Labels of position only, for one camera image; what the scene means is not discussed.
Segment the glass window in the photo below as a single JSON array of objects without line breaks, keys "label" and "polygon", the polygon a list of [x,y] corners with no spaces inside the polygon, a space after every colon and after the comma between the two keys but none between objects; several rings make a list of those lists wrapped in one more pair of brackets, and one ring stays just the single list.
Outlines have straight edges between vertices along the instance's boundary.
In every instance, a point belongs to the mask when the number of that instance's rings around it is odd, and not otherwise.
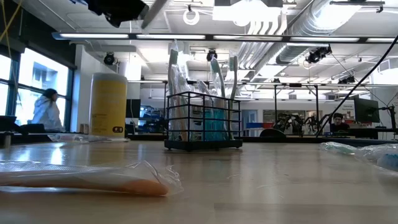
[{"label": "glass window", "polygon": [[6,115],[8,86],[0,84],[0,115]]},{"label": "glass window", "polygon": [[68,67],[31,49],[21,54],[19,83],[46,90],[53,88],[60,95],[67,94]]},{"label": "glass window", "polygon": [[0,78],[4,80],[10,79],[11,59],[0,55]]},{"label": "glass window", "polygon": [[[30,124],[33,119],[33,112],[35,110],[35,102],[42,95],[41,93],[37,93],[30,90],[18,89],[19,96],[21,98],[17,100],[16,107],[16,124]],[[65,103],[66,100],[64,98],[58,98],[57,106],[60,110],[60,119],[63,125],[63,121],[65,119]]]}]

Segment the yellow container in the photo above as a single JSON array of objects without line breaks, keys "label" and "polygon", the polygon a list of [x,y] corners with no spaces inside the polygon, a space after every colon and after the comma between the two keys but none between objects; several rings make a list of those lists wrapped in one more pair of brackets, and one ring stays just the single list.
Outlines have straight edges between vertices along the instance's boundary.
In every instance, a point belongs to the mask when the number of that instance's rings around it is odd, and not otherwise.
[{"label": "yellow container", "polygon": [[91,81],[90,134],[124,138],[127,78],[95,73]]}]

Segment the monitor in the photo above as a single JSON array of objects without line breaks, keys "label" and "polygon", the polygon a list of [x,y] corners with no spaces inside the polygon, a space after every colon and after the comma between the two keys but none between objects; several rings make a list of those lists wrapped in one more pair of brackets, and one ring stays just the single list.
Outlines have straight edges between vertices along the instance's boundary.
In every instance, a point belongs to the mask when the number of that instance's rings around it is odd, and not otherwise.
[{"label": "monitor", "polygon": [[354,99],[355,120],[359,122],[380,122],[379,102],[375,100]]},{"label": "monitor", "polygon": [[141,100],[127,99],[126,117],[139,118],[140,107],[141,107]]}]

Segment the wooden table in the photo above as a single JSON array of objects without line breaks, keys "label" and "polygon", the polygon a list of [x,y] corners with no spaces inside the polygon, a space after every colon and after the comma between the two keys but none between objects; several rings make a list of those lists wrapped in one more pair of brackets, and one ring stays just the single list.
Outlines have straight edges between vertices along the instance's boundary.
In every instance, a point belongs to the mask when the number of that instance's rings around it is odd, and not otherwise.
[{"label": "wooden table", "polygon": [[165,151],[162,142],[35,144],[0,159],[174,165],[185,191],[167,198],[76,191],[0,191],[0,223],[398,223],[398,177],[318,150],[245,143],[241,150]]}]

